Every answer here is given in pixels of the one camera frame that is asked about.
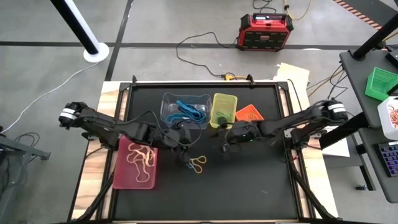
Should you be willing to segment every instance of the gray floor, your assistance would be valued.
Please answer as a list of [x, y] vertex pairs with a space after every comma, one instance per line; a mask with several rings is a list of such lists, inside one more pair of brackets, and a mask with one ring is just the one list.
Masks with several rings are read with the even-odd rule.
[[[76, 0], [87, 23], [102, 42], [116, 40], [127, 0]], [[293, 13], [303, 13], [307, 1], [289, 1]], [[282, 0], [269, 6], [282, 12]], [[220, 42], [231, 43], [238, 34], [239, 18], [253, 13], [251, 0], [134, 0], [123, 42], [177, 43], [190, 35], [216, 32]], [[313, 0], [311, 10], [294, 22], [288, 44], [361, 45], [376, 30], [332, 0]], [[49, 1], [3, 0], [0, 2], [0, 41], [76, 42], [77, 39]], [[212, 37], [191, 43], [215, 43]], [[339, 65], [341, 50], [282, 50], [241, 52], [236, 49], [180, 49], [180, 56], [207, 64], [215, 73], [252, 74], [256, 79], [272, 78], [276, 65], [284, 62], [311, 71], [315, 83], [332, 74]], [[87, 67], [81, 47], [0, 47], [0, 124], [10, 125], [34, 98], [61, 84], [73, 72]], [[58, 127], [57, 118], [66, 103], [84, 101], [96, 107], [110, 58], [79, 74], [57, 92], [32, 106], [7, 135], [35, 131], [42, 139], [37, 145], [52, 152], [49, 161], [29, 166], [28, 182], [18, 195], [11, 223], [65, 221], [72, 202], [87, 142], [81, 131]], [[213, 80], [204, 68], [179, 61], [175, 49], [122, 48], [112, 80]], [[341, 83], [348, 86], [348, 80]], [[325, 99], [331, 85], [325, 85], [311, 102]], [[360, 107], [351, 89], [339, 96], [351, 113]], [[394, 223], [397, 210], [381, 192], [356, 192], [362, 184], [357, 168], [329, 170], [332, 189], [341, 217], [349, 220]]]

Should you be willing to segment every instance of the orange object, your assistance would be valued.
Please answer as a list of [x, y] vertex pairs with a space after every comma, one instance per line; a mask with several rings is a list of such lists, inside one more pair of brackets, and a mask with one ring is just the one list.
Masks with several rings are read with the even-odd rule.
[[262, 120], [261, 114], [253, 105], [247, 105], [247, 107], [236, 112], [235, 117], [238, 121], [253, 121]]

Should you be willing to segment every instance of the yellow plastic container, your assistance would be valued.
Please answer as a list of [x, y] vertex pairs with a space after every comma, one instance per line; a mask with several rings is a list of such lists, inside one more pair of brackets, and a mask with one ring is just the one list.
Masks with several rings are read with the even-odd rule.
[[236, 104], [238, 97], [222, 93], [216, 93], [213, 97], [213, 107], [211, 108], [210, 125], [218, 128], [218, 118], [221, 116], [226, 118], [229, 123], [235, 122]]

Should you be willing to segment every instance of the purple keyboard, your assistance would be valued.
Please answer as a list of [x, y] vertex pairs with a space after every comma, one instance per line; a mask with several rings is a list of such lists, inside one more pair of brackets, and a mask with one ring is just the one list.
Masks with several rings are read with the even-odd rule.
[[398, 142], [379, 144], [379, 157], [389, 177], [398, 176]]

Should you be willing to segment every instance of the red power station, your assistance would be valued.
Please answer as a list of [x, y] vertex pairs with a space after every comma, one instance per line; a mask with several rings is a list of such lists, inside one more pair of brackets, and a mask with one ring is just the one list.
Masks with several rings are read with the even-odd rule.
[[241, 50], [280, 51], [293, 30], [286, 14], [254, 13], [241, 18], [238, 48]]

